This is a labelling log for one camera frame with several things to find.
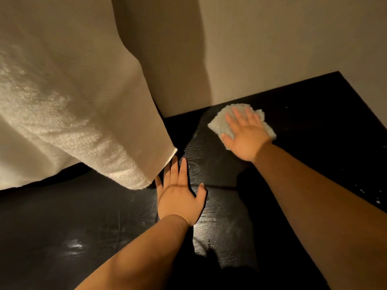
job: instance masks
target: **scratch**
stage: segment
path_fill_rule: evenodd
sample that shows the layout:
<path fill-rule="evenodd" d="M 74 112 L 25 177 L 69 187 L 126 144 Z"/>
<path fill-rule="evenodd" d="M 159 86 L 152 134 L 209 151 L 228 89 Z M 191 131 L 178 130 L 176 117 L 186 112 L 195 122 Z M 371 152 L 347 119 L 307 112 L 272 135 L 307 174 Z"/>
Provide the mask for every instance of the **scratch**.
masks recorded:
<path fill-rule="evenodd" d="M 117 241 L 116 241 L 116 248 L 117 248 L 117 252 L 119 251 L 119 237 L 120 237 L 120 210 L 119 210 L 119 230 L 118 230 L 118 233 L 117 233 Z"/>

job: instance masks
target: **hand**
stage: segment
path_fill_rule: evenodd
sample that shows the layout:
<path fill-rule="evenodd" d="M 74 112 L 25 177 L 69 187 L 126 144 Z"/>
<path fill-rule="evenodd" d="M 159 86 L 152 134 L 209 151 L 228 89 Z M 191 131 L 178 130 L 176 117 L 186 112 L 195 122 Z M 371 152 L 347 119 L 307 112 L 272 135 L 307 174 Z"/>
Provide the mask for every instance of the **hand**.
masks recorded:
<path fill-rule="evenodd" d="M 258 114 L 253 114 L 249 108 L 246 108 L 246 119 L 235 107 L 233 107 L 233 112 L 236 120 L 229 114 L 226 114 L 226 120 L 234 132 L 235 138 L 232 139 L 222 133 L 222 141 L 237 157 L 253 162 L 261 148 L 266 143 L 271 142 L 271 138 L 263 127 Z"/>
<path fill-rule="evenodd" d="M 188 189 L 187 160 L 181 160 L 179 173 L 177 156 L 174 156 L 172 167 L 170 168 L 168 163 L 164 168 L 164 186 L 159 176 L 156 176 L 155 181 L 160 219 L 169 214 L 176 214 L 185 219 L 188 226 L 193 226 L 202 213 L 207 192 L 203 183 L 199 185 L 196 197 Z"/>

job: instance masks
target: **black wooden surface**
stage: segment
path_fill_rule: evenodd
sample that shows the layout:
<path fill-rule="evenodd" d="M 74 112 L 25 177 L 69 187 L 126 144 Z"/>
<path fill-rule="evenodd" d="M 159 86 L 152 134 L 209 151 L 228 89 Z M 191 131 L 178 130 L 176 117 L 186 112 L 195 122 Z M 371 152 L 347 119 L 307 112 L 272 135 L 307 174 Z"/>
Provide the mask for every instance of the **black wooden surface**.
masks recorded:
<path fill-rule="evenodd" d="M 232 102 L 263 109 L 276 145 L 386 211 L 387 131 L 338 72 Z M 229 103 L 165 119 L 192 189 L 208 190 L 169 287 L 327 288 L 259 173 L 208 129 Z M 83 164 L 1 191 L 0 287 L 73 289 L 156 221 L 152 186 L 127 190 Z"/>

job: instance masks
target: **beige wall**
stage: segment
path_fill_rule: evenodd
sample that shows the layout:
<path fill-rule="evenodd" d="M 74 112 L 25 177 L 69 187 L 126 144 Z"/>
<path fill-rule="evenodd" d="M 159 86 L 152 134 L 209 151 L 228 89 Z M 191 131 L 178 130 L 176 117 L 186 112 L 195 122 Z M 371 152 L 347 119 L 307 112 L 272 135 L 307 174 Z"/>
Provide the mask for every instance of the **beige wall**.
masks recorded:
<path fill-rule="evenodd" d="M 387 126 L 387 0 L 112 1 L 166 117 L 339 70 Z"/>

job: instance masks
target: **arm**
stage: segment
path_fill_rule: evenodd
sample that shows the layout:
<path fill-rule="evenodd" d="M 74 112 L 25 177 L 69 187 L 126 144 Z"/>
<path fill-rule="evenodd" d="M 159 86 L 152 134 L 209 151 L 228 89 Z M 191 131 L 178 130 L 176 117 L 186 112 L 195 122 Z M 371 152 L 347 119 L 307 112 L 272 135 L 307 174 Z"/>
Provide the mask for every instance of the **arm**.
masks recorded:
<path fill-rule="evenodd" d="M 235 139 L 224 143 L 251 161 L 332 289 L 387 288 L 387 214 L 270 142 L 258 116 L 234 110 Z"/>
<path fill-rule="evenodd" d="M 125 246 L 87 277 L 75 290 L 132 290 L 162 287 L 190 226 L 200 217 L 206 190 L 197 196 L 188 189 L 187 162 L 177 157 L 164 169 L 164 186 L 156 178 L 160 221 Z"/>

